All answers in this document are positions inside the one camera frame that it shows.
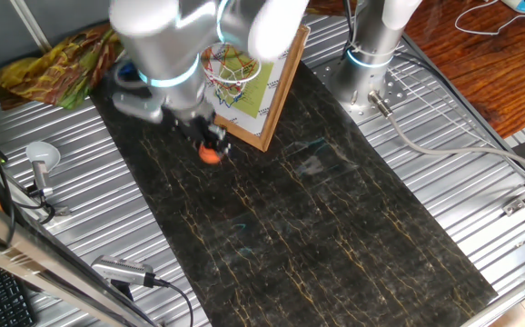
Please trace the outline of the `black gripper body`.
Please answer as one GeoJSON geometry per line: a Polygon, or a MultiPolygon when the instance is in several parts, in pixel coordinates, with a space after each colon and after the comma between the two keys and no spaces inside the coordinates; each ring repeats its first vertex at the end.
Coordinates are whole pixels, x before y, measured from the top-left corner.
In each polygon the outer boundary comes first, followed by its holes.
{"type": "Polygon", "coordinates": [[[193,142],[203,140],[206,146],[215,146],[215,132],[220,126],[214,123],[216,113],[212,108],[176,111],[174,117],[176,127],[186,138],[193,142]]]}

